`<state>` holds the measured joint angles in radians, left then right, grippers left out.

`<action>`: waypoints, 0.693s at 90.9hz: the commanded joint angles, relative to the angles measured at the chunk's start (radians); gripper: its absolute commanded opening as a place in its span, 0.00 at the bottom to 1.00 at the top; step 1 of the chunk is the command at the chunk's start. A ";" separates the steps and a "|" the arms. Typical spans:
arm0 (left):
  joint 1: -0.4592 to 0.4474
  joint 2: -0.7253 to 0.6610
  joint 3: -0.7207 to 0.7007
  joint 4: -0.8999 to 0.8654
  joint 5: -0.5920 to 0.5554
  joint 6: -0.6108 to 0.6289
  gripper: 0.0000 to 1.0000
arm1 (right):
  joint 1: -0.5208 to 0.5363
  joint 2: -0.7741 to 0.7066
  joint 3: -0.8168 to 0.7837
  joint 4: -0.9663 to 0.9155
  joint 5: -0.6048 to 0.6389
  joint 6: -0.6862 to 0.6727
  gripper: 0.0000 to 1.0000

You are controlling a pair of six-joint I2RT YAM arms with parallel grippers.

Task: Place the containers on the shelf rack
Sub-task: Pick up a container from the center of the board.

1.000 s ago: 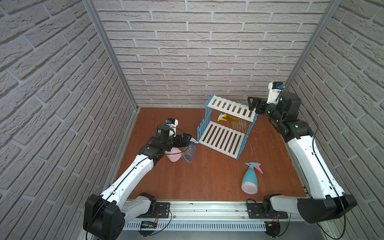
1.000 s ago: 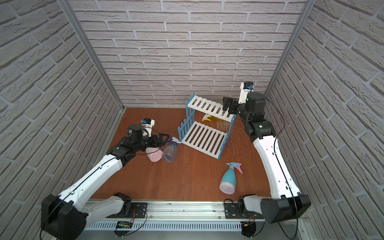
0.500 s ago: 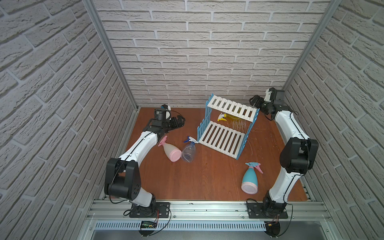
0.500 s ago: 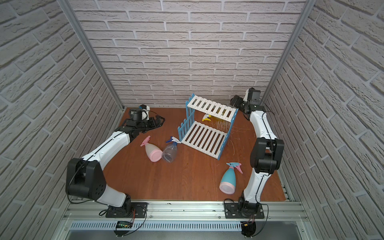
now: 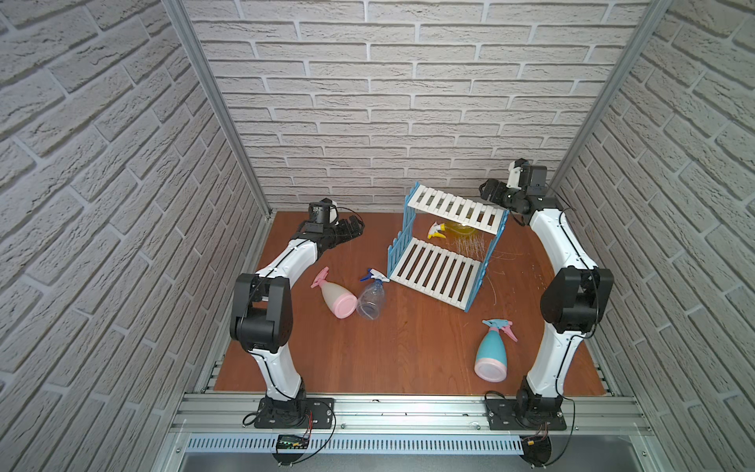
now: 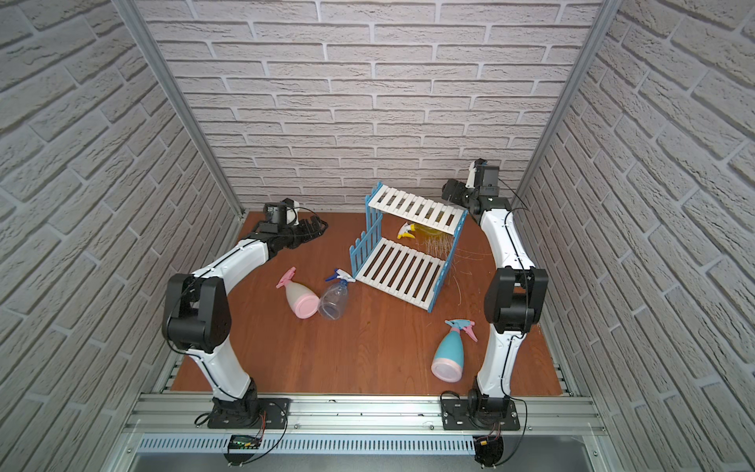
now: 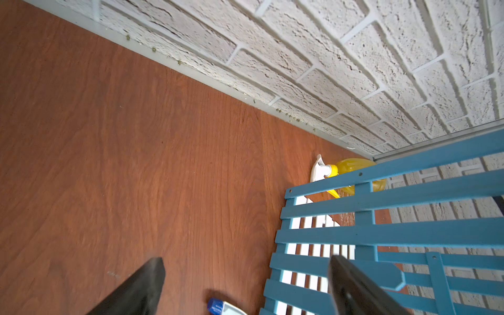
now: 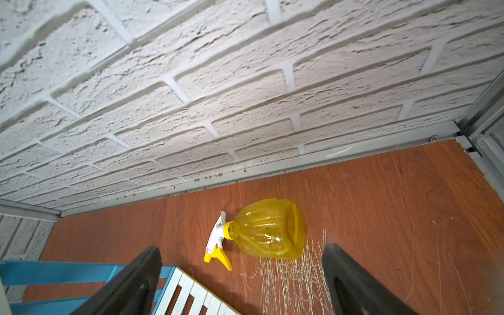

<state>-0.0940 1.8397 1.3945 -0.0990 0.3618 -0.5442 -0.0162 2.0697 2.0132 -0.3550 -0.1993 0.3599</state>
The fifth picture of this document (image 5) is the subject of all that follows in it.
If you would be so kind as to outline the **yellow spray bottle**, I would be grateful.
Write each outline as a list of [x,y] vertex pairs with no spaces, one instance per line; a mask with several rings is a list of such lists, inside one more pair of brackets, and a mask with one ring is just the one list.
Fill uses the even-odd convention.
[[469,238],[477,233],[477,229],[460,223],[447,221],[444,223],[435,222],[428,231],[428,239],[433,238],[446,239],[449,234],[459,238]]

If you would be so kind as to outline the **pink white spray bottle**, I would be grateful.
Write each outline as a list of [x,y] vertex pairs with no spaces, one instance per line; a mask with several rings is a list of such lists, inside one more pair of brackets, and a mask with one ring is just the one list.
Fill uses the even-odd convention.
[[330,312],[339,320],[352,315],[357,307],[357,297],[345,287],[328,281],[329,267],[324,267],[312,282],[312,288],[319,288]]

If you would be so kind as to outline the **teal pink spray bottle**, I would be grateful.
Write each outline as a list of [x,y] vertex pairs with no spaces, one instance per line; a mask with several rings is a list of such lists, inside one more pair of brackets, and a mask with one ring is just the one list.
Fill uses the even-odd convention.
[[484,320],[483,324],[488,327],[488,332],[479,345],[474,371],[486,382],[501,383],[508,373],[505,343],[501,338],[501,333],[506,334],[514,342],[518,339],[512,330],[513,323],[509,320]]

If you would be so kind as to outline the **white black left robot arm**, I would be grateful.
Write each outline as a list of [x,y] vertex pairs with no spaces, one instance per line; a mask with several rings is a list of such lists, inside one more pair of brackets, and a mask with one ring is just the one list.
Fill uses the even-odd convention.
[[294,322],[291,289],[324,252],[363,234],[363,218],[354,210],[342,218],[342,210],[328,198],[310,203],[308,218],[285,249],[263,269],[236,279],[230,336],[256,360],[267,386],[265,397],[272,401],[289,403],[306,396],[288,347]]

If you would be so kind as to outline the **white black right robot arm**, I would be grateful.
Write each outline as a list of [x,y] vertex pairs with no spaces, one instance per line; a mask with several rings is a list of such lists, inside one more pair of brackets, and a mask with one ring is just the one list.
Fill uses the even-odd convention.
[[521,413],[555,413],[564,400],[564,382],[577,348],[599,326],[613,289],[613,274],[582,248],[565,207],[548,194],[548,169],[527,159],[509,165],[506,182],[489,179],[481,198],[522,217],[539,237],[554,268],[541,297],[544,336],[533,367],[517,393]]

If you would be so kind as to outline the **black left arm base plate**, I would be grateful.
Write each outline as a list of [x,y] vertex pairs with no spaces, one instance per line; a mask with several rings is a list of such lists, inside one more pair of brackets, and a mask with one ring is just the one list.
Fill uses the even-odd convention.
[[328,430],[334,419],[332,397],[312,397],[296,400],[274,400],[267,396],[260,401],[253,425],[256,429]]

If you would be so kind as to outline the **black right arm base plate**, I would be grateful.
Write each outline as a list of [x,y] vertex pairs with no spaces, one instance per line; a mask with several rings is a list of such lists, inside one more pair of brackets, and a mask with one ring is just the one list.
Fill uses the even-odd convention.
[[531,396],[522,391],[515,398],[505,397],[497,391],[487,391],[483,397],[492,431],[565,431],[567,425],[562,401],[562,397]]

